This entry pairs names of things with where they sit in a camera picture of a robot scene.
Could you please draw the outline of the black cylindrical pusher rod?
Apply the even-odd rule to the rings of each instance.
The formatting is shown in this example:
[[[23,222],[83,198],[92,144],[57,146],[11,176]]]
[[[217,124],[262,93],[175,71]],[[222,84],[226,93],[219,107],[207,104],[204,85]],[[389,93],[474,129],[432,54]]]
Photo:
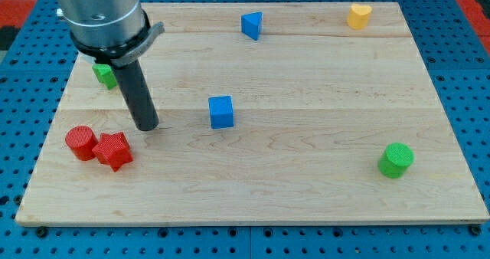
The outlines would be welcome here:
[[[141,131],[151,131],[159,123],[142,68],[138,60],[122,67],[112,66],[130,115]]]

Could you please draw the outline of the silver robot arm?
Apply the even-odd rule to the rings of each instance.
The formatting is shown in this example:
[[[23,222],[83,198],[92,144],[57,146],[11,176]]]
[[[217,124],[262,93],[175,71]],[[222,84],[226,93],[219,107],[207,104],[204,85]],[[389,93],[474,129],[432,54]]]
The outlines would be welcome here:
[[[60,16],[79,52],[111,67],[136,128],[150,131],[159,123],[139,58],[163,34],[140,0],[57,0]]]

